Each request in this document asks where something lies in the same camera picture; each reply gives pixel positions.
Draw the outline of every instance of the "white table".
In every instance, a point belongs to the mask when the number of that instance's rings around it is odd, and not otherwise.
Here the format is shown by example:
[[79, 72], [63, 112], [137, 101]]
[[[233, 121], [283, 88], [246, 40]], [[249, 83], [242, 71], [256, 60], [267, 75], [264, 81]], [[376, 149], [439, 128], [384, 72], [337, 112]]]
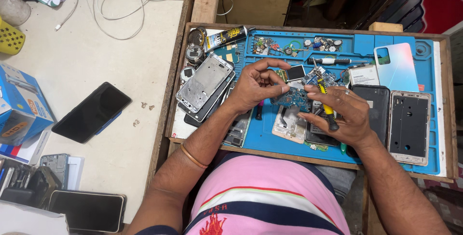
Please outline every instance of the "white table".
[[[31, 16], [19, 27], [26, 35], [24, 47], [15, 56], [1, 54], [0, 60], [37, 79], [56, 120], [105, 81], [131, 97], [122, 114], [86, 144], [52, 133], [42, 152], [84, 157], [79, 190], [125, 194], [124, 222], [130, 223], [144, 195], [183, 1], [149, 2], [142, 31], [125, 41], [96, 27], [85, 0], [55, 32], [75, 1], [66, 0], [57, 8], [29, 2]], [[103, 12], [124, 15], [139, 2], [106, 0]], [[101, 27], [118, 37], [131, 35], [141, 18], [141, 11], [117, 21], [97, 15]]]

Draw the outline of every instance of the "bangle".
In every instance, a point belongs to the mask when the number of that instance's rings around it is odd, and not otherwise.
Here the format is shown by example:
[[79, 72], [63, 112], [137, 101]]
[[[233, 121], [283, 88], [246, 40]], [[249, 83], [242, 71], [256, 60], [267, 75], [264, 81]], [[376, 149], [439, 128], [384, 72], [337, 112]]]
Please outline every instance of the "bangle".
[[196, 160], [192, 155], [190, 155], [190, 153], [188, 153], [187, 149], [185, 148], [185, 146], [183, 145], [183, 143], [180, 144], [180, 148], [182, 149], [183, 153], [188, 157], [190, 158], [190, 160], [197, 166], [203, 168], [203, 169], [206, 169], [208, 166], [205, 166], [203, 165], [202, 163], [198, 162], [198, 160]]

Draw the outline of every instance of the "cardboard box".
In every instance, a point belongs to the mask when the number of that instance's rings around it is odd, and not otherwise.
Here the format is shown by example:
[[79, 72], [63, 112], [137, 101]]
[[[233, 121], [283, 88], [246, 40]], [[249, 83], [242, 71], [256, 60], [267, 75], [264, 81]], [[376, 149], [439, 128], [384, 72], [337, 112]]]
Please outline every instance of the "cardboard box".
[[40, 161], [40, 156], [42, 155], [45, 143], [51, 134], [51, 127], [53, 125], [54, 124], [49, 125], [42, 132], [27, 139], [20, 145], [14, 146], [0, 144], [0, 157], [12, 159], [30, 166], [36, 165]]
[[0, 144], [20, 145], [52, 123], [35, 78], [0, 62]]

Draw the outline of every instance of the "embroidered logo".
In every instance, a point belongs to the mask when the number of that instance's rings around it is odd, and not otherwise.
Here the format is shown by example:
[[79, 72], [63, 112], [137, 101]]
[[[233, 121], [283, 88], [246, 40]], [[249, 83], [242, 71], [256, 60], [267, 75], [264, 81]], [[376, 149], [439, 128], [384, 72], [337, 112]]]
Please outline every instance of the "embroidered logo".
[[205, 228], [200, 230], [200, 235], [222, 235], [222, 226], [227, 218], [219, 221], [217, 213], [213, 213], [209, 216], [209, 220], [211, 221], [210, 223], [209, 221], [205, 221]]

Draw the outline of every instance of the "phone screen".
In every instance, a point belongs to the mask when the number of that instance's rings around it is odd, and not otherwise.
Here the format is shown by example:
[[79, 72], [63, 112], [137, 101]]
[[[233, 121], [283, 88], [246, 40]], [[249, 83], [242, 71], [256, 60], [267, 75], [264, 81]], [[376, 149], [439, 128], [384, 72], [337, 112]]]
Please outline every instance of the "phone screen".
[[66, 214], [69, 228], [117, 232], [123, 206], [120, 195], [55, 191], [48, 210]]
[[130, 101], [127, 95], [105, 82], [53, 126], [51, 131], [85, 143]]

